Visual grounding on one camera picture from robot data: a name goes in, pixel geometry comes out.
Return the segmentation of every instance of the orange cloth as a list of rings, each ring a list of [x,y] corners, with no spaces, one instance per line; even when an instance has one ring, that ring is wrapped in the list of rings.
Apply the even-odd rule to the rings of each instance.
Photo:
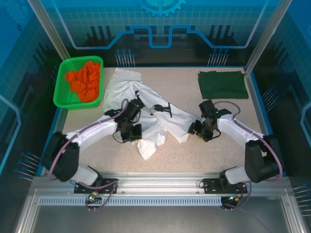
[[[99,96],[99,79],[101,64],[86,62],[79,71],[69,71],[65,74],[70,84],[70,91],[77,93],[82,102],[92,102]]]

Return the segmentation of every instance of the white cloth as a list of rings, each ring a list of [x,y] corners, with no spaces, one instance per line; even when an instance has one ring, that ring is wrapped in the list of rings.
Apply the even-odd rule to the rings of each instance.
[[[155,104],[168,106],[157,92],[141,81],[141,73],[116,68],[104,95],[104,112],[110,109],[120,109],[124,99],[133,100],[135,91],[145,107],[141,110],[140,120],[137,124],[142,126],[142,139],[137,142],[141,156],[147,160],[153,155],[157,147],[164,144],[168,131],[179,143],[188,139],[188,128],[196,121],[196,117],[171,104],[173,117],[167,112],[152,111]]]

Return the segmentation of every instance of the green cloth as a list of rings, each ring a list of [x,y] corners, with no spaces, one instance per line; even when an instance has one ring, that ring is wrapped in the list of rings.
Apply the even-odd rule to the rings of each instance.
[[[248,99],[244,74],[237,72],[200,72],[199,86],[204,99]]]

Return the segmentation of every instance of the green plastic basket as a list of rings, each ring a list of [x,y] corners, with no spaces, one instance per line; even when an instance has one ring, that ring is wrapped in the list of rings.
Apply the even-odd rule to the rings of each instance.
[[[100,88],[99,88],[99,95],[96,100],[94,100],[93,102],[82,103],[78,97],[78,94],[75,94],[70,91],[70,85],[65,79],[65,74],[72,70],[78,71],[88,61],[101,63]],[[57,80],[53,97],[54,104],[57,107],[67,108],[68,110],[94,108],[99,106],[101,103],[101,98],[103,96],[103,83],[104,83],[103,73],[104,73],[104,62],[102,58],[98,56],[73,57],[64,60],[60,64],[57,74]]]

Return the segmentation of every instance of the black mounting plate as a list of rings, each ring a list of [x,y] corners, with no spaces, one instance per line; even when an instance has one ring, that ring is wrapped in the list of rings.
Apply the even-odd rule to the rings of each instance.
[[[218,179],[203,179],[203,189],[205,194],[240,194],[241,190],[238,187],[238,184],[233,184],[228,187],[226,191],[222,189],[220,186],[219,180]],[[247,193],[247,187],[242,188],[243,189],[243,194]]]
[[[102,179],[102,184],[100,186],[103,186],[107,183],[113,182],[113,181],[117,181],[118,179]],[[115,189],[115,191],[113,191],[112,194],[116,194],[117,193],[117,188]],[[113,184],[108,186],[107,188],[104,188],[102,190],[99,190],[98,193],[99,194],[110,194],[111,191],[113,189]],[[76,183],[74,186],[74,193],[75,194],[91,194],[92,192],[96,191],[96,189],[89,189],[89,188],[85,188],[84,186],[80,185],[79,183]]]

